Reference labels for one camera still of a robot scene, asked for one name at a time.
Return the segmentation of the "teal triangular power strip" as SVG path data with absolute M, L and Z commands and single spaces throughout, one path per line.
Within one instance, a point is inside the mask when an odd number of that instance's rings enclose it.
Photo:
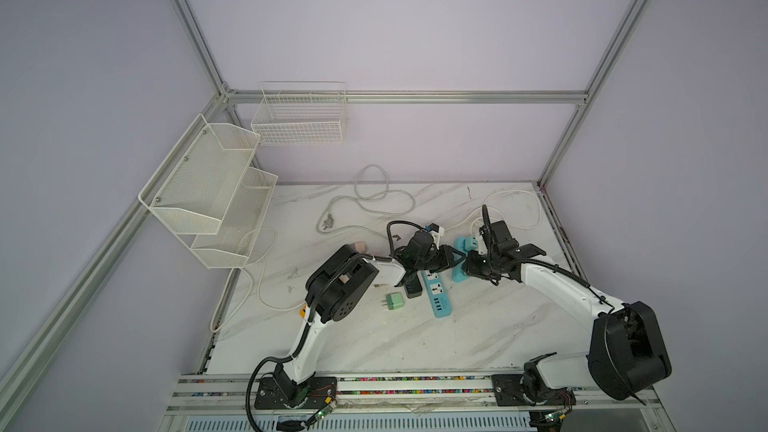
M 456 249 L 454 258 L 457 263 L 452 269 L 451 277 L 455 283 L 461 283 L 469 278 L 466 272 L 466 260 L 472 251 L 478 250 L 478 240 L 475 236 L 460 236 L 454 241 L 453 247 Z

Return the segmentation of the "black power strip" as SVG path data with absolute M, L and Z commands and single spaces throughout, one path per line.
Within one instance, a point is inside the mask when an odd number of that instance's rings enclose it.
M 423 294 L 423 286 L 417 272 L 408 273 L 402 281 L 408 299 L 420 297 Z

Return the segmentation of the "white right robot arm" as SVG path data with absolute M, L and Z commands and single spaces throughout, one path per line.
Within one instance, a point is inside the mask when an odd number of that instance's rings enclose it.
M 542 404 L 568 388 L 598 388 L 615 400 L 668 378 L 672 364 L 654 310 L 642 301 L 625 302 L 580 276 L 543 259 L 534 244 L 520 244 L 502 220 L 485 217 L 479 228 L 483 254 L 467 253 L 463 268 L 471 277 L 498 285 L 519 282 L 554 302 L 589 338 L 585 351 L 539 355 L 523 366 L 523 399 Z

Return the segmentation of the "green usb charger plug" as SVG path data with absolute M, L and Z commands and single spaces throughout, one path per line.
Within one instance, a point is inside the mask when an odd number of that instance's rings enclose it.
M 404 307 L 404 298 L 400 292 L 389 293 L 383 299 L 382 304 L 389 310 L 399 310 Z

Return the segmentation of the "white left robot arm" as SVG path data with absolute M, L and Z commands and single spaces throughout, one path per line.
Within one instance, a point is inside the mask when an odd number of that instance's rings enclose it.
M 302 408 L 311 399 L 333 397 L 337 380 L 317 375 L 331 326 L 349 316 L 371 287 L 399 286 L 422 271 L 439 274 L 466 257 L 450 245 L 437 246 L 432 231 L 424 228 L 418 228 L 407 245 L 392 247 L 387 256 L 374 255 L 365 245 L 343 245 L 307 280 L 302 326 L 290 351 L 257 365 L 249 380 L 258 384 L 257 395 L 246 398 L 263 410 L 270 404 Z

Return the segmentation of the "teal rectangular power strip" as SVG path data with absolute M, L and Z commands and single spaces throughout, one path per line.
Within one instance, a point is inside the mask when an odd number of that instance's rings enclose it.
M 431 271 L 421 271 L 421 277 L 424 281 L 424 290 L 428 294 L 434 316 L 438 319 L 449 317 L 452 314 L 452 306 L 440 274 Z

